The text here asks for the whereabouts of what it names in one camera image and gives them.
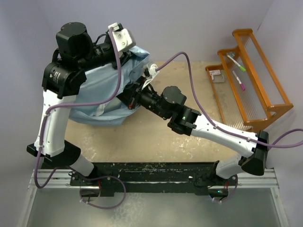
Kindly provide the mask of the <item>light blue pillowcase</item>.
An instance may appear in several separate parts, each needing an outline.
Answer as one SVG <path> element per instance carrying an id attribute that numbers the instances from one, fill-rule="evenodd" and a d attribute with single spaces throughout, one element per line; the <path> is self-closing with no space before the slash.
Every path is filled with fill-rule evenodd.
<path id="1" fill-rule="evenodd" d="M 138 46 L 131 48 L 133 54 L 130 60 L 122 66 L 122 82 L 118 94 L 123 89 L 135 82 L 142 74 L 143 67 L 149 63 L 150 53 Z M 114 92 L 118 74 L 111 64 L 95 68 L 86 72 L 87 80 L 80 87 L 76 97 L 76 103 L 100 102 L 108 99 Z M 120 109 L 95 116 L 95 111 L 99 105 L 72 107 L 69 119 L 78 123 L 97 126 L 119 126 L 130 115 L 134 114 L 138 108 L 129 110 L 123 103 Z"/>

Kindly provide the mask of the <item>white pillow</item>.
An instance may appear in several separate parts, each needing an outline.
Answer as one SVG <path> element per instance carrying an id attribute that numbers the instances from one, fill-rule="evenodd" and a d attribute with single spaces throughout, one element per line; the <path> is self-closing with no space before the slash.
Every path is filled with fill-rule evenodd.
<path id="1" fill-rule="evenodd" d="M 105 104 L 100 104 L 96 111 L 95 111 L 95 116 L 101 116 L 102 114 L 106 114 L 108 112 L 120 109 L 122 106 L 122 102 L 117 98 L 113 98 L 111 101 Z"/>

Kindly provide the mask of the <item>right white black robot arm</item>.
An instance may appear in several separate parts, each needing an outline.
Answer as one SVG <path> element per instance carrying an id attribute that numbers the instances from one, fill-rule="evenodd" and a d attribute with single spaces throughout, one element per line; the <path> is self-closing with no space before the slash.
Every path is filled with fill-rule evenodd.
<path id="1" fill-rule="evenodd" d="M 168 120 L 168 127 L 177 134 L 211 140 L 237 152 L 237 155 L 216 161 L 210 174 L 216 185 L 228 178 L 245 172 L 262 176 L 265 172 L 268 148 L 268 133 L 241 131 L 228 125 L 210 121 L 205 114 L 185 105 L 187 97 L 177 86 L 165 87 L 158 94 L 153 87 L 145 84 L 145 77 L 127 85 L 118 98 L 129 109 L 142 106 L 160 118 Z"/>

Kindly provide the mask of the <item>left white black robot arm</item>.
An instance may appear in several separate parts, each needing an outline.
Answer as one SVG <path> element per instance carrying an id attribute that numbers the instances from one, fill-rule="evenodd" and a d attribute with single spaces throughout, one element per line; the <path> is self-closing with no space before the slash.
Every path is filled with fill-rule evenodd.
<path id="1" fill-rule="evenodd" d="M 86 185 L 97 181 L 97 167 L 88 161 L 79 147 L 65 140 L 68 119 L 74 107 L 93 107 L 106 104 L 124 88 L 122 66 L 131 57 L 135 46 L 132 34 L 120 23 L 109 25 L 105 40 L 99 44 L 80 22 L 63 25 L 55 36 L 57 49 L 43 74 L 43 114 L 36 141 L 28 145 L 28 152 L 37 158 L 45 157 L 54 168 L 70 167 L 81 174 Z M 117 79 L 104 98 L 96 101 L 76 101 L 87 73 L 109 65 L 117 72 Z"/>

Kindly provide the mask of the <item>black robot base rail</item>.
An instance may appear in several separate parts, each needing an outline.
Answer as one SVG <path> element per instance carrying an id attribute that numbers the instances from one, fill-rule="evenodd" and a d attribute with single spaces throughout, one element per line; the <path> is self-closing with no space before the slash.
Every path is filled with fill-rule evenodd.
<path id="1" fill-rule="evenodd" d="M 128 193 L 193 193 L 226 197 L 227 188 L 237 184 L 235 175 L 228 179 L 215 176 L 215 162 L 95 162 L 99 183 L 86 182 L 76 173 L 69 172 L 72 186 L 85 191 L 84 196 L 112 197 L 118 192 Z M 100 190 L 88 191 L 88 187 Z"/>

